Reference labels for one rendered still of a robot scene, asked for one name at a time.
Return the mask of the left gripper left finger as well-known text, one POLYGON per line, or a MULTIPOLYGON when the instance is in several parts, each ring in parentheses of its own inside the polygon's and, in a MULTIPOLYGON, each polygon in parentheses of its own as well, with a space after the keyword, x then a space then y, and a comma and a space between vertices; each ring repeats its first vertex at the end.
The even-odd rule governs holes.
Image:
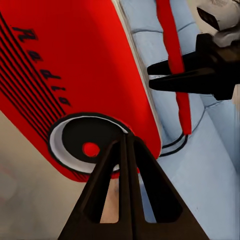
POLYGON ((133 240, 125 133, 108 141, 58 240, 133 240), (117 164, 118 222, 100 223, 113 168, 117 164))

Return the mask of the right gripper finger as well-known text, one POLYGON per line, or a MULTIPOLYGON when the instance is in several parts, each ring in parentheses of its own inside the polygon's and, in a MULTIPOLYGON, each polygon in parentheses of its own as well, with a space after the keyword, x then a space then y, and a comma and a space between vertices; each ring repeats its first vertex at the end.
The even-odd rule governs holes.
MULTIPOLYGON (((199 51, 182 55, 184 72, 200 69, 206 64, 205 56, 199 51)), ((172 75, 168 66, 168 60, 154 63, 147 68, 148 75, 172 75)))
POLYGON ((203 68, 149 80, 149 87, 158 91, 212 94, 218 85, 220 60, 206 47, 208 62, 203 68))

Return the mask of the radio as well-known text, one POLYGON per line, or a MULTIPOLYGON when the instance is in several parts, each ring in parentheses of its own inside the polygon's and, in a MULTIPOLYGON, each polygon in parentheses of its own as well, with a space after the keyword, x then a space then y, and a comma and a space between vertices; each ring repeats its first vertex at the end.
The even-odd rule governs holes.
MULTIPOLYGON (((170 2, 155 1, 168 66, 182 73, 170 2)), ((141 138, 156 160, 185 146, 189 92, 175 92, 182 134, 162 146, 150 80, 121 0, 0 0, 0 111, 65 177, 87 183, 122 133, 141 138)))

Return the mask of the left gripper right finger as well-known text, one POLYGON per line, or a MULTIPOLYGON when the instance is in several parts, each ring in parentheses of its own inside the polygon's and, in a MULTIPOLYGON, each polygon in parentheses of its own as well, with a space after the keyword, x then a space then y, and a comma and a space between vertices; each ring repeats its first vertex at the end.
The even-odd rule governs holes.
POLYGON ((144 141, 125 140, 133 240, 210 240, 144 141), (137 167, 156 223, 145 220, 137 167))

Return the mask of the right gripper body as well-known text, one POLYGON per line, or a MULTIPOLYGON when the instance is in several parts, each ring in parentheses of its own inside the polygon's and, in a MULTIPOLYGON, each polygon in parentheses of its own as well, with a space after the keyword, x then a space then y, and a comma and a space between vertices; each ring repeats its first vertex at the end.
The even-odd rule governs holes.
POLYGON ((216 100, 231 100, 234 87, 240 84, 240 40, 234 40, 231 45, 219 47, 213 42, 213 35, 201 33, 196 37, 196 52, 200 52, 208 62, 208 52, 206 47, 220 60, 218 70, 218 84, 212 91, 216 100))

